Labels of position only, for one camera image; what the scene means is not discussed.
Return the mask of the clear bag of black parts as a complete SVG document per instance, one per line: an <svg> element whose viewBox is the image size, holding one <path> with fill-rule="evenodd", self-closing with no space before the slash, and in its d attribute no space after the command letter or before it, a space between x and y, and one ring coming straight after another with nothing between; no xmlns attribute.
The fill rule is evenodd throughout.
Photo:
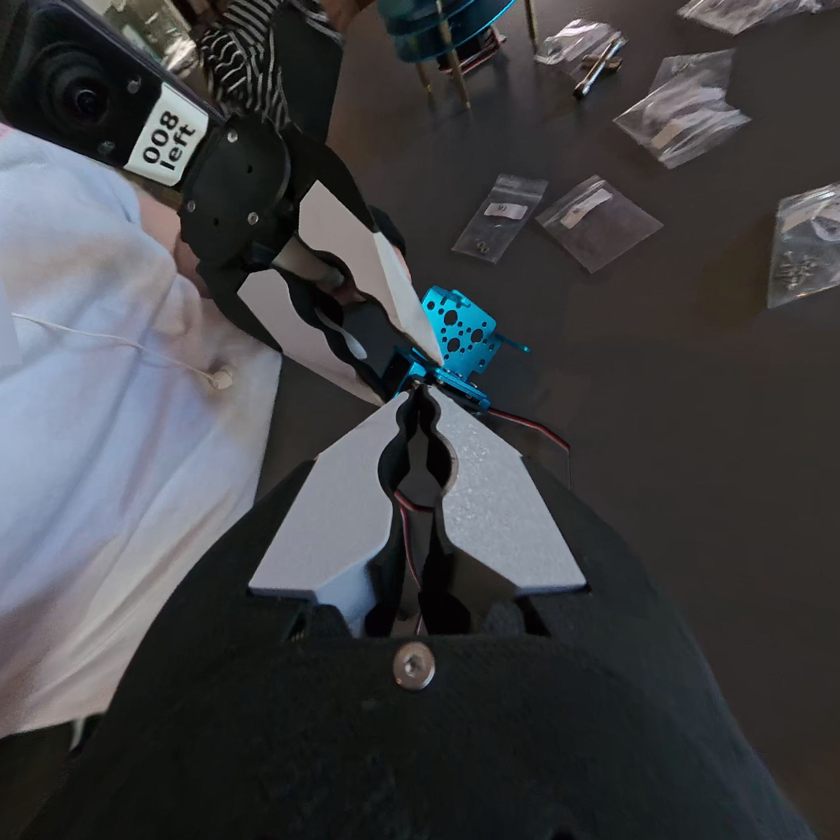
<svg viewBox="0 0 840 840"><path fill-rule="evenodd" d="M547 37L538 48L534 61L546 67L561 67L572 72L585 56L600 55L615 37L623 33L609 24L576 18Z"/></svg>

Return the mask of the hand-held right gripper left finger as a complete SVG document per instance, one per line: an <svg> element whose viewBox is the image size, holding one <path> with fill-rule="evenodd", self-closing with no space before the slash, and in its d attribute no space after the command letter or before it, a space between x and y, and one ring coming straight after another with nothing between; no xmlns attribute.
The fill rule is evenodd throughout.
<svg viewBox="0 0 840 840"><path fill-rule="evenodd" d="M408 471L403 392L323 450L248 588L336 607L352 635L371 614L393 619L403 588L402 517L395 489Z"/></svg>

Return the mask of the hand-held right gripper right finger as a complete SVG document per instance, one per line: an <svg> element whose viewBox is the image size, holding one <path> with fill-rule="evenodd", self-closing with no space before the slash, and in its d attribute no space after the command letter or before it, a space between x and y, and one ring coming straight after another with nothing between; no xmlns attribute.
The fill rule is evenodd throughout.
<svg viewBox="0 0 840 840"><path fill-rule="evenodd" d="M468 634L498 602L586 588L517 449L437 387L424 388L424 433L439 484L424 564L430 634Z"/></svg>

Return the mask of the crumpled clear plastic bag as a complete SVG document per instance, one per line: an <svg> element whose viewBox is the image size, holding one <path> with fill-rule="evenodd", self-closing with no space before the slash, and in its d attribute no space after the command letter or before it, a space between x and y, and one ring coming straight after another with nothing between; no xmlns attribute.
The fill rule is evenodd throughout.
<svg viewBox="0 0 840 840"><path fill-rule="evenodd" d="M663 58L652 82L649 94L665 84L678 80L690 81L701 86L728 91L732 74L735 49L705 52Z"/></svg>

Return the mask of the person's left hand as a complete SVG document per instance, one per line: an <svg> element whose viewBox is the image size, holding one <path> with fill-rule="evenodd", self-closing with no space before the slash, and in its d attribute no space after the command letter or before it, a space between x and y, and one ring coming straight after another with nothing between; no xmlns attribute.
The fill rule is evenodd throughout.
<svg viewBox="0 0 840 840"><path fill-rule="evenodd" d="M395 256L402 268L402 273L409 287L413 286L410 269L406 263L406 241L388 214L377 206L369 205L371 216L385 239L394 249Z"/></svg>

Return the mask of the flat clear bag with nuts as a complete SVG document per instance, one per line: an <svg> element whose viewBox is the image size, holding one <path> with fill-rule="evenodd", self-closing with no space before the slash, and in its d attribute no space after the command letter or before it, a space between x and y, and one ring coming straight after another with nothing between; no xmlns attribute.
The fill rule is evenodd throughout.
<svg viewBox="0 0 840 840"><path fill-rule="evenodd" d="M499 174L452 251L495 265L541 203L548 184L546 180Z"/></svg>

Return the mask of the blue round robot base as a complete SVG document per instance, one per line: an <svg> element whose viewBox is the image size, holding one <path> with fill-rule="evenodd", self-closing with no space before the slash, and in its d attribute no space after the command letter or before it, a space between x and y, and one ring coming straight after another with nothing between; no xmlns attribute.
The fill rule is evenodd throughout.
<svg viewBox="0 0 840 840"><path fill-rule="evenodd" d="M506 40L497 22L514 1L380 1L377 12L392 38L397 58L415 68L427 95L429 67L454 84L465 109L471 108L466 74L485 65Z"/></svg>

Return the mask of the flat clear zip bag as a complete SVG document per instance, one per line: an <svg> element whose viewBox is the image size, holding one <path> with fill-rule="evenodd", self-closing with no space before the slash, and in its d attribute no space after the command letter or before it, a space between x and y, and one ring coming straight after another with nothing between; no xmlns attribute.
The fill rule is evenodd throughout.
<svg viewBox="0 0 840 840"><path fill-rule="evenodd" d="M599 175L575 186L536 221L590 273L608 266L663 227Z"/></svg>

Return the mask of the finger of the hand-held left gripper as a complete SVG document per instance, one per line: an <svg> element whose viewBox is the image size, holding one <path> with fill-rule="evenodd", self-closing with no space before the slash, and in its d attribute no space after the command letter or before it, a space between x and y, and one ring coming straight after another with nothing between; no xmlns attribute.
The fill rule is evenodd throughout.
<svg viewBox="0 0 840 840"><path fill-rule="evenodd" d="M249 274L238 298L280 346L282 353L324 380L375 406L399 389L375 373L361 343L343 327L343 312L332 293L343 282L324 266L310 271L273 266Z"/></svg>
<svg viewBox="0 0 840 840"><path fill-rule="evenodd" d="M298 234L323 259L336 258L358 292L383 309L389 323L436 365L443 363L438 339L413 287L407 285L394 249L316 181L299 204Z"/></svg>

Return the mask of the clear bag with white block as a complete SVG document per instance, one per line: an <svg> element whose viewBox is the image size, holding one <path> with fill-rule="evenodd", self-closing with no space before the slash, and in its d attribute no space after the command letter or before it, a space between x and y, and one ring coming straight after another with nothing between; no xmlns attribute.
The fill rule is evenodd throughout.
<svg viewBox="0 0 840 840"><path fill-rule="evenodd" d="M751 118L728 104L725 91L697 81L671 81L614 118L615 125L673 170L727 140Z"/></svg>

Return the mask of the clear bag of dark screws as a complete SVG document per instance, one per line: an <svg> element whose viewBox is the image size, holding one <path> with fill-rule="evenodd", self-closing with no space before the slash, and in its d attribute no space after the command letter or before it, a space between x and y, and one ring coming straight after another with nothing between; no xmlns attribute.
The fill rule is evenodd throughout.
<svg viewBox="0 0 840 840"><path fill-rule="evenodd" d="M839 285L839 184L780 200L773 231L766 307L777 308Z"/></svg>

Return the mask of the small metal cross wrench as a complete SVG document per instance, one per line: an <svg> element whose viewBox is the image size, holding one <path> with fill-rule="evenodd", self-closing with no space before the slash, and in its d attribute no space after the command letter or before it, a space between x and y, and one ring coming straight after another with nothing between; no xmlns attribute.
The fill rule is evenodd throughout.
<svg viewBox="0 0 840 840"><path fill-rule="evenodd" d="M574 88L573 96L575 100L583 100L590 93L599 77L604 74L613 74L620 69L623 63L620 52L625 44L624 36L616 34L603 46L600 53L590 54L583 58L584 75Z"/></svg>

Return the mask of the blue metal servo bracket assembly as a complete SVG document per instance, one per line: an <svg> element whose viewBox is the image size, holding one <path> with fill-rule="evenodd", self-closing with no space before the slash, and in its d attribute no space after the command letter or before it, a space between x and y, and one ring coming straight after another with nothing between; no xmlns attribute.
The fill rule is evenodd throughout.
<svg viewBox="0 0 840 840"><path fill-rule="evenodd" d="M382 376L388 395L424 382L474 412L489 411L489 397L470 377L484 372L505 344L527 354L530 348L499 333L497 321L457 290L431 287L422 304L444 361L436 365L419 350L396 348Z"/></svg>

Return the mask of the dark desk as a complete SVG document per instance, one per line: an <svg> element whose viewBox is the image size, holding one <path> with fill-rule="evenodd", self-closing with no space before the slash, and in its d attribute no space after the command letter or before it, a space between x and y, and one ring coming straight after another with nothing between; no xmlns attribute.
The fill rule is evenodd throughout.
<svg viewBox="0 0 840 840"><path fill-rule="evenodd" d="M531 354L478 378L550 427L576 494L679 604L748 740L821 838L838 838L838 289L765 307L778 202L838 182L838 10L736 38L682 2L535 2L541 36L620 28L623 66L575 102L507 42L429 97L374 7L351 25L329 141L406 238L419 293L459 289ZM614 123L667 56L735 49L728 104L751 122L673 170ZM590 274L529 221L495 265L452 246L499 174L592 175L663 227Z"/></svg>

